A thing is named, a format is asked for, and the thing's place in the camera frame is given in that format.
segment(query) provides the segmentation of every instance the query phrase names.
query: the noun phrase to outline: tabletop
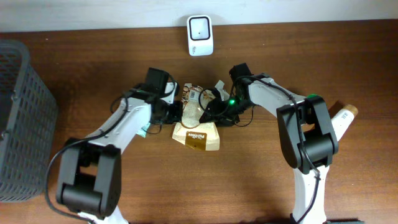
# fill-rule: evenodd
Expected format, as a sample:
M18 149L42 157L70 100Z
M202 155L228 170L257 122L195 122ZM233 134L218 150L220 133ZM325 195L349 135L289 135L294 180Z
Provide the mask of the tabletop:
M59 106L53 153L111 115L110 103L143 82L147 69L183 85L229 90L228 71L246 62L279 85L316 93L328 107L359 115L340 141L326 179L329 220L398 220L398 20L214 26L214 52L188 54L186 27L0 34L28 46L31 64ZM250 111L242 115L249 121ZM122 156L119 207L132 223L254 223L289 217L294 176L280 149L276 118L254 110L247 127L218 128L219 151L173 140L173 126L135 137ZM54 198L58 170L50 180ZM1 223L82 223L51 211L41 195L0 204Z

